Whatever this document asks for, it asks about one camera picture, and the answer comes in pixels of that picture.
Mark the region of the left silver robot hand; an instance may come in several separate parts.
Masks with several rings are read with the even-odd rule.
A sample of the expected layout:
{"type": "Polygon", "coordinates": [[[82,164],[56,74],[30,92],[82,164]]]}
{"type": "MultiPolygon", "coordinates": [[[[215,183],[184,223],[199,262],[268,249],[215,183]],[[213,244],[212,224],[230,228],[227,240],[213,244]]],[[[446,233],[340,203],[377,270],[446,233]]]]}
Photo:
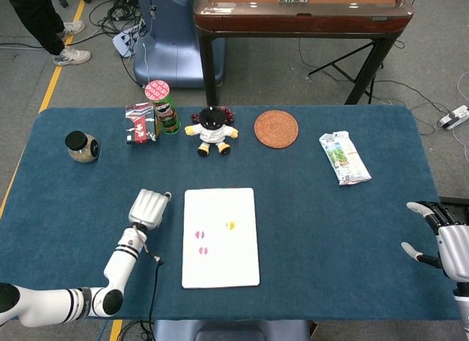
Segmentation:
{"type": "Polygon", "coordinates": [[[128,221],[153,230],[162,221],[164,210],[171,200],[170,192],[160,194],[147,189],[141,189],[128,214],[128,221]]]}

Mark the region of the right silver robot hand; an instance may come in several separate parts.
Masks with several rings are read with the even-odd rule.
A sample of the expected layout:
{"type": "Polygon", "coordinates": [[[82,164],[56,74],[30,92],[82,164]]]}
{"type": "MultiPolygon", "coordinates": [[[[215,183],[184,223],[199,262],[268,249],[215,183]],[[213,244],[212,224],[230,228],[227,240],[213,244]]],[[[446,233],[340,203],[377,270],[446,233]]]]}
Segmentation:
{"type": "Polygon", "coordinates": [[[439,202],[407,202],[406,207],[425,219],[435,234],[439,256],[430,257],[401,242],[405,253],[420,263],[441,268],[455,282],[468,282],[468,225],[439,202]]]}

